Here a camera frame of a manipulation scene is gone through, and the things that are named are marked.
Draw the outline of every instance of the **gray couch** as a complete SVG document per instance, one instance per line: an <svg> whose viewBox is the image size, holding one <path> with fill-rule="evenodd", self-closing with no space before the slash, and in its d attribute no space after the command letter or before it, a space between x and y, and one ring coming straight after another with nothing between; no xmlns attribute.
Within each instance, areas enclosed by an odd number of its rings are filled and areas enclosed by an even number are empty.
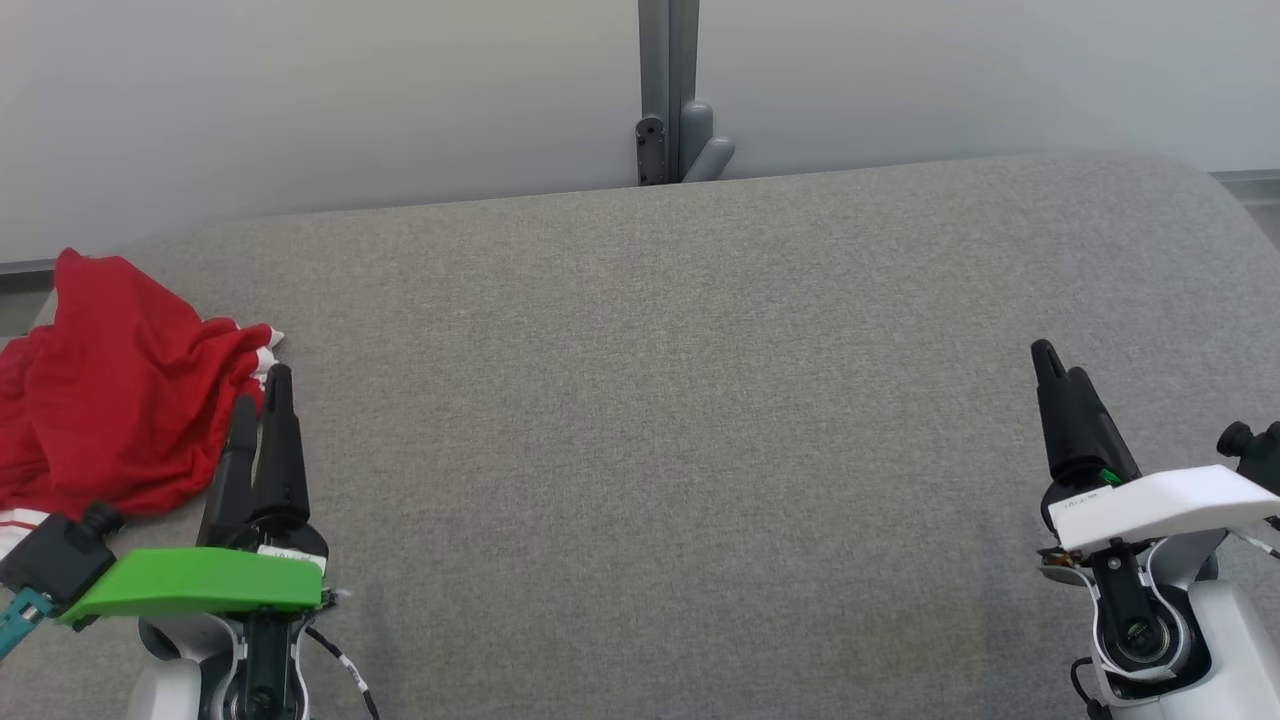
<svg viewBox="0 0 1280 720"><path fill-rule="evenodd" d="M1185 165L1036 155L283 217L123 254L288 340L323 629L392 717L1084 708L1028 345L1139 464L1280 418L1280 254ZM189 544L200 507L122 536ZM1280 565L1224 573L1280 628ZM365 716L319 648L320 720ZM0 715L119 717L128 621L42 628Z"/></svg>

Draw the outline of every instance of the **white label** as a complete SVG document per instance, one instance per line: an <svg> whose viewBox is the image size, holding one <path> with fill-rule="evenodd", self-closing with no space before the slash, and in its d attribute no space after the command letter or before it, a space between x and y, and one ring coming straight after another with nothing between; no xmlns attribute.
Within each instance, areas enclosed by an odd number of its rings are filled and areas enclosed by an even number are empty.
<svg viewBox="0 0 1280 720"><path fill-rule="evenodd" d="M1071 507L1078 507L1080 505L1084 505L1085 502L1089 502L1091 500L1097 500L1097 498L1102 497L1105 493L1108 493L1108 492L1111 492L1114 489L1115 489L1114 487L1106 486L1106 487L1101 487L1101 488L1097 488L1097 489L1091 489L1089 492L1083 493L1083 495L1076 495L1074 497L1069 497L1066 500L1060 500L1060 501L1055 502L1053 505L1048 506L1048 516L1050 516L1051 520L1053 520L1053 525L1057 527L1057 516L1064 510L1068 510L1068 509L1071 509Z"/></svg>
<svg viewBox="0 0 1280 720"><path fill-rule="evenodd" d="M302 552L301 550L292 550L288 547L271 547L269 544L260 544L257 547L259 555L270 555L273 557L284 557L288 560L303 560L306 562L312 562L320 568L320 575L325 573L325 565L328 561L319 555L311 555L310 552Z"/></svg>

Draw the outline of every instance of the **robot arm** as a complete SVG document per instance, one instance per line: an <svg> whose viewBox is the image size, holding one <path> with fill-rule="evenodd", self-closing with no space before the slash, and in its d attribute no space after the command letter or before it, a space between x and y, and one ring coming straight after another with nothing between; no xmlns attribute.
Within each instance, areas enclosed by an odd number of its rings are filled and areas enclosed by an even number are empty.
<svg viewBox="0 0 1280 720"><path fill-rule="evenodd" d="M1233 425L1221 465L1143 477L1080 368L1064 370L1037 341L1041 421L1052 484L1041 512L1059 546L1041 551L1050 579L1083 587L1093 605L1091 656L1073 684L1091 717L1280 717L1280 656L1247 600L1219 582L1213 553L1228 528L1280 514L1280 424L1254 438ZM1074 678L1097 670L1101 698Z"/></svg>

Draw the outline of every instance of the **sticker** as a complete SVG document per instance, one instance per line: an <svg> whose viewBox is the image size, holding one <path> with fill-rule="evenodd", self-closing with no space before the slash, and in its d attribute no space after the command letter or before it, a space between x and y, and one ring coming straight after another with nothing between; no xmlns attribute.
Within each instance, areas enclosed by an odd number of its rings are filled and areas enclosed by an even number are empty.
<svg viewBox="0 0 1280 720"><path fill-rule="evenodd" d="M273 546L269 546L269 544L262 544L262 546L259 546L257 553L259 555L270 555L273 557L284 557L287 560L302 560L302 561L306 561L306 562L311 562L311 564L314 564L314 565L316 565L316 566L320 568L320 575L321 577L325 573L325 566L329 564L328 560L325 560L324 557L320 557L319 555L311 555L310 552L302 552L301 550L293 550L293 548L289 548L289 547L273 547Z"/></svg>

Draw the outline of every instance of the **white stripe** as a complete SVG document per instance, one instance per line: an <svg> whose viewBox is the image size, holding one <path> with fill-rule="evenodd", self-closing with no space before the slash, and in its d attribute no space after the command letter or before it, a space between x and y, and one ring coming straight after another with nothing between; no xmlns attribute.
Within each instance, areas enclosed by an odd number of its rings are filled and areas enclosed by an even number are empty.
<svg viewBox="0 0 1280 720"><path fill-rule="evenodd" d="M1261 550L1262 552L1266 552L1267 555L1275 552L1274 547L1271 547L1270 544L1267 544L1267 543L1260 541L1258 538L1251 536L1249 533L1245 533L1244 530L1242 530L1239 528L1228 528L1226 532L1229 532L1233 536L1240 538L1242 541L1252 544L1253 547Z"/></svg>
<svg viewBox="0 0 1280 720"><path fill-rule="evenodd" d="M360 670L356 670L355 662L347 660L346 655L339 656L338 662L342 662L342 665L347 669L347 673L351 673L351 679L356 680L356 687L360 688L360 692L369 692L369 685L366 685L365 679L360 676Z"/></svg>
<svg viewBox="0 0 1280 720"><path fill-rule="evenodd" d="M0 510L0 523L24 523L27 525L38 525L49 518L49 512L41 512L40 510ZM0 525L0 560L4 560L5 555L14 548L22 538L31 534L27 528L19 528L17 525Z"/></svg>

